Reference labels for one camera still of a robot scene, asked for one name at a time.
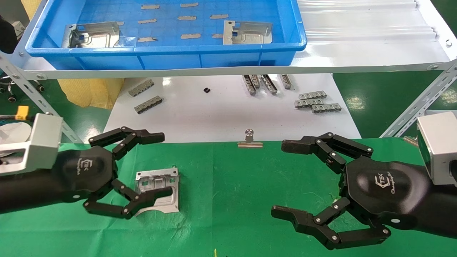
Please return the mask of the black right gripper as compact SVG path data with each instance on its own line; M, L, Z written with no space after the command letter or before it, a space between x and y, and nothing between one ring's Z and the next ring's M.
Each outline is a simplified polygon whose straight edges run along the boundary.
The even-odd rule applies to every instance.
M418 210L431 187L424 166L370 159L372 148L334 133L283 140L286 153L317 156L334 173L344 173L342 198L318 215L274 205L271 216L290 221L297 233L313 236L326 249L338 250L383 243L391 232L383 225L418 230ZM340 155L354 161L346 164ZM346 210L369 229L336 232L328 225Z

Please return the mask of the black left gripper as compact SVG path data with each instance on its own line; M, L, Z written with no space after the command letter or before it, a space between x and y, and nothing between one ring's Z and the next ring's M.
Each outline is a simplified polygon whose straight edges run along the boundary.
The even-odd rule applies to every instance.
M120 180L116 180L115 160L124 158L138 144L148 145L164 141L164 133L120 127L89 138L92 148L59 152L54 164L59 200L76 202L88 199L83 204L88 213L130 220L140 209L153 207L160 197L171 196L173 189L163 187L138 194ZM116 142L119 144L113 148L112 153L103 148ZM129 200L126 206L97 202L113 189Z

